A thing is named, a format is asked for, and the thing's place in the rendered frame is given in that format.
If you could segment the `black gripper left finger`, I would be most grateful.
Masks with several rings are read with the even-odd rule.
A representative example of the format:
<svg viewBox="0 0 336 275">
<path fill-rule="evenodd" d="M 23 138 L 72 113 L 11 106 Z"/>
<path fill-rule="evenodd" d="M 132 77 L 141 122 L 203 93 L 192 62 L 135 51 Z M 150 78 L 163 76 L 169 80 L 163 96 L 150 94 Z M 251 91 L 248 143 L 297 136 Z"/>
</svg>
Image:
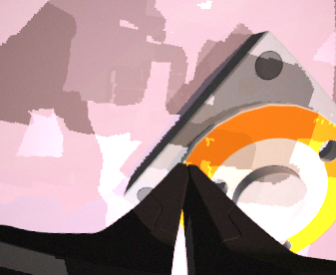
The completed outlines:
<svg viewBox="0 0 336 275">
<path fill-rule="evenodd" d="M 186 196 L 186 162 L 101 232 L 44 233 L 0 225 L 0 275 L 171 275 Z"/>
</svg>

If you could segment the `orange round plate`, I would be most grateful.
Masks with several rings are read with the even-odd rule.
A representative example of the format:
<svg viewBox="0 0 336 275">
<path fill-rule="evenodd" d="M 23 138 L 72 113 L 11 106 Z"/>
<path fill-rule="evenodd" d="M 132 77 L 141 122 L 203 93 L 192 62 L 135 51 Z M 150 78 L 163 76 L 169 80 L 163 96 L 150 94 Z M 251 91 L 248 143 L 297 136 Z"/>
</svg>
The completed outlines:
<svg viewBox="0 0 336 275">
<path fill-rule="evenodd" d="M 327 156 L 320 146 L 332 141 Z M 192 142 L 181 162 L 198 165 L 232 200 L 239 182 L 264 166 L 294 170 L 307 185 L 306 208 L 283 228 L 266 230 L 298 253 L 336 220 L 336 126 L 318 111 L 292 103 L 259 103 L 234 111 Z"/>
</svg>

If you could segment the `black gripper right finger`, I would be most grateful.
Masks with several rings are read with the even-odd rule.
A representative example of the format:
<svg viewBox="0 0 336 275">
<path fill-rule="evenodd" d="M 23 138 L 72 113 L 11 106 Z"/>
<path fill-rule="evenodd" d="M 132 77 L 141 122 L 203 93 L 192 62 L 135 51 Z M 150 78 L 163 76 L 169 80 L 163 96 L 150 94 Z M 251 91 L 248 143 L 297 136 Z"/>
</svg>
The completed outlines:
<svg viewBox="0 0 336 275">
<path fill-rule="evenodd" d="M 187 275 L 336 275 L 336 260 L 291 252 L 188 164 L 183 202 Z"/>
</svg>

